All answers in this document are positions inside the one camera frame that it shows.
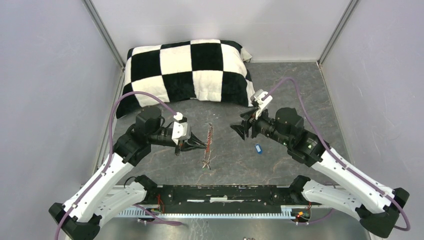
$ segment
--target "black and white checkered fabric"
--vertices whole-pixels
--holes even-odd
[[[143,91],[164,102],[198,99],[252,106],[249,98],[255,90],[243,63],[251,58],[241,45],[228,40],[135,47],[128,51],[122,94]],[[148,96],[128,96],[116,117],[156,104]]]

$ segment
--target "blue object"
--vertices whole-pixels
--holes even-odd
[[[258,154],[262,154],[262,147],[261,147],[261,145],[259,145],[259,143],[256,143],[256,144],[254,145],[254,149],[256,149],[256,152],[257,152]]]

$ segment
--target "gray marble floor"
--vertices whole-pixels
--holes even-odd
[[[316,63],[247,63],[255,90],[269,91],[281,77],[293,77],[300,86],[301,95],[308,114],[319,128],[325,140],[342,156],[346,149],[337,123],[333,106]],[[271,117],[282,107],[296,108],[303,116],[294,86],[287,82],[272,95],[269,106]],[[246,141],[230,129],[230,124],[239,122],[239,115],[246,107],[221,102],[198,101],[195,99],[169,104],[172,109],[187,117],[192,132],[205,141],[208,123],[214,127],[211,144],[211,170],[202,169],[203,150],[182,152],[174,155],[171,147],[152,146],[152,152],[145,157],[119,184],[130,176],[145,174],[158,184],[278,184],[289,185],[297,175],[308,176],[324,183],[330,179],[325,175],[302,165],[287,154],[286,148],[263,136]],[[166,124],[172,120],[162,106]],[[113,139],[116,140],[135,122],[138,112],[119,119]],[[312,131],[305,123],[305,128]],[[259,143],[263,154],[257,154],[254,145]]]

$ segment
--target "white connector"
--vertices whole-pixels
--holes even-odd
[[[265,100],[262,100],[266,95],[268,94],[267,91],[264,91],[262,89],[259,89],[257,92],[253,94],[253,96],[250,98],[252,102],[256,102],[258,104],[257,110],[254,114],[254,118],[257,120],[262,112],[267,109],[270,102],[273,100],[272,96],[268,96]]]
[[[187,122],[179,123],[174,121],[172,127],[172,141],[178,144],[178,141],[187,140],[190,138],[191,131]]]
[[[181,112],[177,112],[176,115],[173,116],[173,118],[177,121],[183,120],[183,114]]]

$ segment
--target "white enclosure wall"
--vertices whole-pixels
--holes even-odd
[[[392,240],[424,235],[423,10],[422,0],[360,1],[323,63],[350,159],[411,194],[412,229],[394,230]]]
[[[138,46],[233,40],[253,61],[316,61],[349,0],[92,0],[123,59]]]
[[[79,0],[0,4],[0,239],[51,240],[92,173],[120,68]]]

